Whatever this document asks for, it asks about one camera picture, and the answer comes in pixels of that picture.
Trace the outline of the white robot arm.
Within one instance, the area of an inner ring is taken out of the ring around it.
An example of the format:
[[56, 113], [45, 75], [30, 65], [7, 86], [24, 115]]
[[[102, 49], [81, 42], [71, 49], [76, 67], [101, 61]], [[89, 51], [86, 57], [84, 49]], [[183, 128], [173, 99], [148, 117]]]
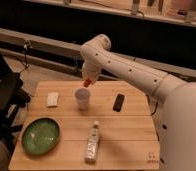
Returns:
[[105, 69], [162, 104], [159, 171], [196, 171], [196, 82], [186, 82], [110, 52], [108, 36], [99, 34], [80, 47], [84, 85]]

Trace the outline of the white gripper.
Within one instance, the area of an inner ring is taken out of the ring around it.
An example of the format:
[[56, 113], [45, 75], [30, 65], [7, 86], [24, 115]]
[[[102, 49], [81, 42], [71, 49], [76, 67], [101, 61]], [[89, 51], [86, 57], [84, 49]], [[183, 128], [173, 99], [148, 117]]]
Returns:
[[101, 68], [82, 67], [82, 77], [84, 82], [94, 84], [101, 74]]

